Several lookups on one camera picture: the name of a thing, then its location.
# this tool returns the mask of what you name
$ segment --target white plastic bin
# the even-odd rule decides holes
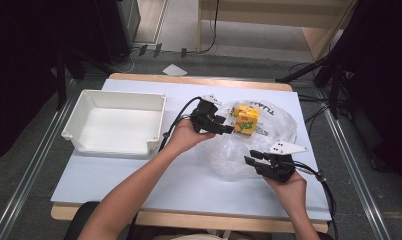
[[[61,133],[76,150],[147,155],[159,145],[166,95],[83,90]]]

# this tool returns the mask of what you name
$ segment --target human arm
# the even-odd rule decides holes
[[[107,194],[88,219],[79,239],[116,239],[139,211],[173,160],[213,136],[211,133],[196,133],[191,121],[181,120],[169,143]]]
[[[282,207],[292,222],[297,239],[320,239],[307,215],[307,181],[298,172],[295,172],[285,183],[280,183],[267,177],[264,177],[264,180],[275,190]]]

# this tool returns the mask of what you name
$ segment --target yellow object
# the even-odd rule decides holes
[[[232,114],[236,117],[235,132],[251,136],[255,131],[260,111],[247,105],[240,105],[233,109]]]

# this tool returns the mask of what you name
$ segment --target wooden table edge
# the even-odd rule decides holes
[[[150,82],[168,82],[168,83],[182,83],[182,84],[198,84],[198,85],[207,85],[207,86],[239,87],[239,88],[253,88],[253,89],[292,92],[292,87],[285,83],[255,82],[255,81],[246,81],[245,79],[237,79],[237,78],[232,79],[232,78],[218,78],[218,77],[176,77],[176,76],[166,76],[166,75],[113,73],[110,75],[109,79],[150,81]]]
[[[51,216],[56,220],[72,220],[80,205],[54,203]],[[319,232],[327,232],[326,221],[312,221]],[[294,232],[288,219],[251,218],[247,216],[206,215],[186,212],[144,211],[138,214],[136,224],[144,226],[216,229],[252,232]]]

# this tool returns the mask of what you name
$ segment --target person's left arm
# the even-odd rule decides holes
[[[163,150],[101,201],[85,224],[79,239],[116,239],[139,211],[173,160],[213,136],[211,133],[195,133],[191,122],[182,120]]]

